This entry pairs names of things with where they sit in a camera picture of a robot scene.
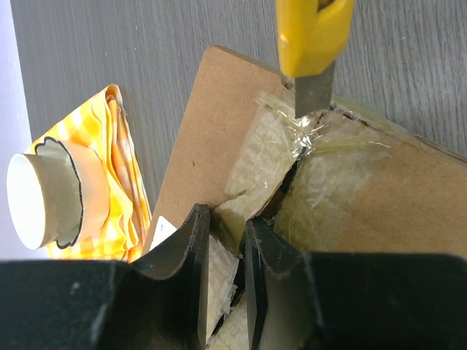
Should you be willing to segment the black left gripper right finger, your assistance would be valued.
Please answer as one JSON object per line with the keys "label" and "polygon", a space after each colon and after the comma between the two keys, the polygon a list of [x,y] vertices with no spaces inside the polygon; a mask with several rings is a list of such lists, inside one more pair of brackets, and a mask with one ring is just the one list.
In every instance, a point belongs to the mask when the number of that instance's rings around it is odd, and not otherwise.
{"label": "black left gripper right finger", "polygon": [[464,349],[466,261],[300,252],[264,219],[244,232],[251,349]]}

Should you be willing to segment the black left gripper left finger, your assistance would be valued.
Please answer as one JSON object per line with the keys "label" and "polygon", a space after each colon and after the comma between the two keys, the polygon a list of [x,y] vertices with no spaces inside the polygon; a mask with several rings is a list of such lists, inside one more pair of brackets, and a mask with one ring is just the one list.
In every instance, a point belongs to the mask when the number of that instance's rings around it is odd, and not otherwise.
{"label": "black left gripper left finger", "polygon": [[3,349],[204,349],[210,210],[131,263],[1,264]]}

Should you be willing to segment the brown cardboard express box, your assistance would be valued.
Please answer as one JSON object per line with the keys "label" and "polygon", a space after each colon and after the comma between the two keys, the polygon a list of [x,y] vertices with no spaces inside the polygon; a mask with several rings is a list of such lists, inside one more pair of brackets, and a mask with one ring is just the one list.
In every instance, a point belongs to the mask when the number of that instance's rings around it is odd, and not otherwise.
{"label": "brown cardboard express box", "polygon": [[271,212],[300,249],[466,256],[466,159],[359,104],[295,120],[271,67],[224,47],[203,54],[151,224],[154,239],[194,203],[215,210],[207,343],[245,349],[246,305],[223,305],[245,221]]}

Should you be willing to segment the yellow utility knife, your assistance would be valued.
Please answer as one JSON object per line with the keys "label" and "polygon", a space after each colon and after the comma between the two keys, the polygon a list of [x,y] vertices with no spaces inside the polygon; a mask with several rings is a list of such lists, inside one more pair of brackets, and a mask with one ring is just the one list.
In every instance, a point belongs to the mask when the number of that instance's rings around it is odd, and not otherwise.
{"label": "yellow utility knife", "polygon": [[277,48],[282,74],[294,79],[295,117],[331,103],[335,61],[346,47],[355,2],[276,0]]}

